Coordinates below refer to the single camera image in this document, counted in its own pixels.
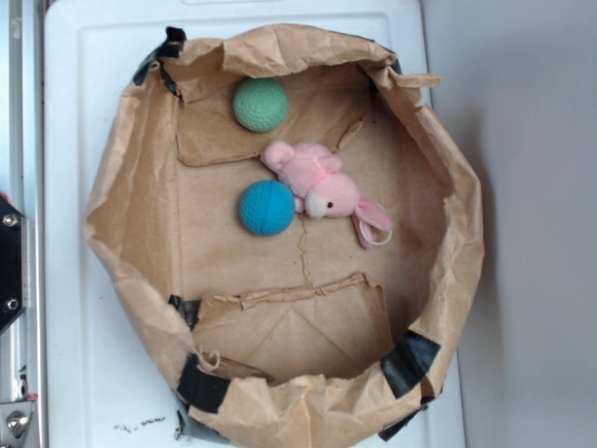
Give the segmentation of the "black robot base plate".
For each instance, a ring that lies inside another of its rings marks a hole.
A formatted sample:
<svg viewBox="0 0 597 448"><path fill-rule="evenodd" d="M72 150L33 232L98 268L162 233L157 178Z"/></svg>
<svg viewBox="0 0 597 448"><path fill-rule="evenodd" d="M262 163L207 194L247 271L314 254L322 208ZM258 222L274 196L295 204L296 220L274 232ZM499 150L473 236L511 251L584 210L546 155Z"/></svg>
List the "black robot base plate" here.
<svg viewBox="0 0 597 448"><path fill-rule="evenodd" d="M24 216L1 193L1 334L26 308L24 293Z"/></svg>

